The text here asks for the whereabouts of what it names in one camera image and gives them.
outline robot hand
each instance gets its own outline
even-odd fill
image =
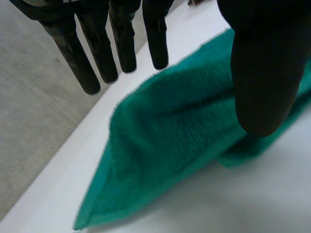
[[[122,71],[136,69],[132,20],[140,0],[10,0],[28,18],[37,20],[54,39],[83,90],[92,95],[100,83],[76,33],[76,14],[105,83],[118,78],[106,33],[109,15]],[[143,0],[143,19],[151,58],[156,69],[168,64],[165,16],[173,0]]]

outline towel fold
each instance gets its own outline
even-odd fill
[[[241,128],[230,74],[233,36],[229,30],[209,41],[117,106],[75,230],[129,216],[211,161],[231,167],[255,158],[298,117],[311,99],[310,61],[277,132],[257,138]]]

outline white surface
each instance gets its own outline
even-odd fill
[[[228,27],[216,2],[168,18],[171,63]],[[115,104],[150,76],[147,46],[138,70],[121,75],[0,224],[0,233],[71,233],[101,157]],[[259,159],[236,170],[213,164],[136,216],[87,233],[310,233],[311,114],[305,113]]]

